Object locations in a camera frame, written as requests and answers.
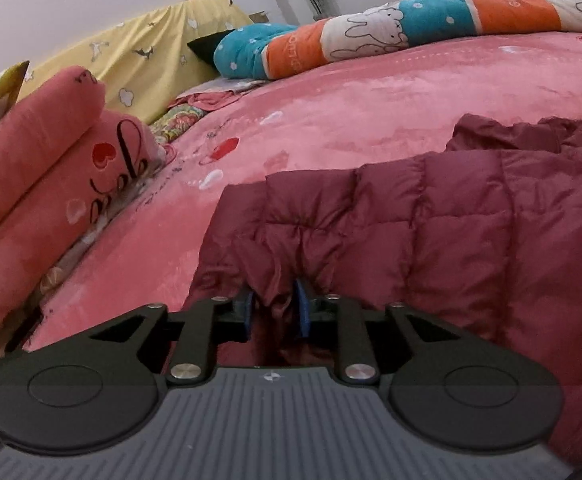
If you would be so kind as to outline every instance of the colorful blanket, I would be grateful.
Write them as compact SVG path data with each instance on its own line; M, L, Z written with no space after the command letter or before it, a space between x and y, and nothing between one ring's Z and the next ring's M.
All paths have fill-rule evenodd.
M581 32L582 0L401 0L302 27L258 23L215 51L225 77L281 79L342 59L487 34Z
M187 103L174 106L150 126L151 133L158 144L173 142L206 114L206 111Z

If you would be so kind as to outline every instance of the red heart print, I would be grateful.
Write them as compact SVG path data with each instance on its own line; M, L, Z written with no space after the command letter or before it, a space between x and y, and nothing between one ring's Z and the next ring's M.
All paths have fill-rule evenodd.
M116 158L117 152L108 142L100 142L93 147L93 164L98 170L104 170L110 160Z
M215 147L215 150L209 155L200 160L200 166L205 164L211 164L212 162L217 162L223 156L228 155L231 153L235 148L238 147L238 143L240 139L237 137L231 137L231 139L226 139L224 142L220 143L218 146Z

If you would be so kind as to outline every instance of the pink pillowcase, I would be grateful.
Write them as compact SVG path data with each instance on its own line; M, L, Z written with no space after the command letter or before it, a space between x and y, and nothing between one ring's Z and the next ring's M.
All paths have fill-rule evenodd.
M104 109L104 85L67 68L14 105L0 121L0 222Z
M164 156L137 118L102 112L0 224L0 325L113 195Z

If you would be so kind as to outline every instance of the pink bed sheet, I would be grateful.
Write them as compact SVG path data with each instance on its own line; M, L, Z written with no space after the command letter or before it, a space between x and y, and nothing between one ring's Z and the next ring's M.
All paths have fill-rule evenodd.
M339 62L213 112L46 304L29 348L145 303L179 310L224 186L442 151L467 112L504 124L582 118L582 35L467 38Z

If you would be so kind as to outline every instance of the yellow blanket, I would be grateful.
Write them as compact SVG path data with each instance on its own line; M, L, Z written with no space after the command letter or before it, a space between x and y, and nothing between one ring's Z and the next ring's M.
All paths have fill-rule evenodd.
M106 84L106 107L151 123L176 95L217 76L187 43L252 23L233 0L188 0L118 23L29 68L20 98L81 65Z

